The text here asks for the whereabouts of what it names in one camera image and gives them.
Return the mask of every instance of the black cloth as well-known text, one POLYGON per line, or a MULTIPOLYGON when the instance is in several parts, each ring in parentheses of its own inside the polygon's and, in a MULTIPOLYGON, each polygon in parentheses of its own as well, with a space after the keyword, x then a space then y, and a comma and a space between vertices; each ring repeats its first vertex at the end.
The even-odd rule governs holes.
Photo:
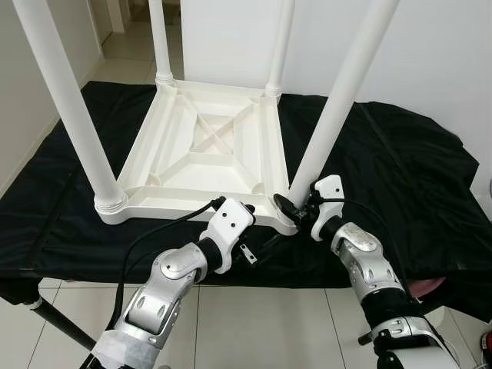
MULTIPOLYGON (((90 82, 83 95, 115 174, 121 170, 155 95, 155 86, 90 82)), ((290 180, 326 102, 283 95, 278 106, 290 180)), ((478 163, 460 139, 429 118, 376 102, 355 104, 322 176, 340 174, 345 197, 367 204, 389 225, 408 277, 448 277, 460 293, 453 305, 481 319, 492 309, 492 227, 469 191, 478 163)), ((53 277, 115 282, 123 253, 143 232, 166 220, 104 224, 94 194, 59 122, 0 200, 0 278, 53 277)), ((344 217, 388 245, 387 232, 350 204, 344 217)), ((178 248, 206 227, 185 222, 145 239, 146 252, 178 248)), ((347 272, 304 229, 292 237, 253 227, 248 247, 261 264, 237 259, 209 284, 286 288, 348 287, 347 272)), ((130 273, 143 282, 152 256, 130 273)))

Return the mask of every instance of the pink object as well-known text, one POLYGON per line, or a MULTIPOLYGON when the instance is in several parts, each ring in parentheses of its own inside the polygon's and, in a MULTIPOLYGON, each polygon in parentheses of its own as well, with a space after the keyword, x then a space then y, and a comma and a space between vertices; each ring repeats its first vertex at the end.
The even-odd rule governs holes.
POLYGON ((442 285, 446 280, 445 277, 426 279, 423 281, 411 281, 409 283, 410 292, 415 298, 421 298, 422 296, 431 293, 433 290, 442 285))

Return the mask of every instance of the tiled floor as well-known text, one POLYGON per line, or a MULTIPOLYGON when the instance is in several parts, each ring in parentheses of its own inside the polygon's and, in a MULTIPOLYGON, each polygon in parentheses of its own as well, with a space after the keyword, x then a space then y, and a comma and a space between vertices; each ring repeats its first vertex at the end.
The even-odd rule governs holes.
MULTIPOLYGON (((168 27, 171 67, 183 78, 181 32, 168 27)), ((150 26, 134 23, 103 46, 105 63, 94 79, 153 83, 150 26)), ((42 295, 97 338, 115 296, 114 284, 45 279, 42 295)), ((135 290, 126 288, 126 298, 135 290)), ((271 288, 193 288, 185 298, 158 364, 173 369, 376 368, 372 346, 357 337, 368 330, 354 292, 271 288)), ((0 357, 11 369, 78 368, 87 351, 23 307, 0 300, 0 357)), ((480 363, 478 339, 487 325, 446 309, 439 332, 452 343, 462 369, 480 363)))

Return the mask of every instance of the floor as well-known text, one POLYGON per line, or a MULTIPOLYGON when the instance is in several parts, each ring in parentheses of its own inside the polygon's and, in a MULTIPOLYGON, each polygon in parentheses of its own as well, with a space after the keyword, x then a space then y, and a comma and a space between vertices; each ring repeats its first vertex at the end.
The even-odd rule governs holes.
MULTIPOLYGON (((183 78, 181 29, 169 25, 171 68, 183 78)), ((105 63, 93 79, 154 83, 150 25, 135 22, 125 35, 103 45, 105 63)), ((45 279, 44 298, 97 338, 111 313, 113 284, 45 279)), ((125 289, 128 300, 135 286, 125 289)), ((79 368, 88 352, 23 307, 0 301, 2 367, 79 368)), ((478 340, 490 329, 465 314, 445 309, 439 332, 456 351, 462 369, 481 361, 478 340)), ((351 289, 288 290, 196 287, 185 298, 172 335, 156 367, 173 369, 376 368, 372 346, 359 347, 367 331, 351 289)))

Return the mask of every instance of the white tape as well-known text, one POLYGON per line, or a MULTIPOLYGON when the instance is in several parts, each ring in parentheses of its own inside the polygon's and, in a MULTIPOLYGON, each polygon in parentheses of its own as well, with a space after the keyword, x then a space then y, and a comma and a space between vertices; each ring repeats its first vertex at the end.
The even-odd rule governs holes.
POLYGON ((126 333, 104 331, 92 349, 92 354, 105 369, 119 369, 123 365, 152 369, 159 350, 126 333))

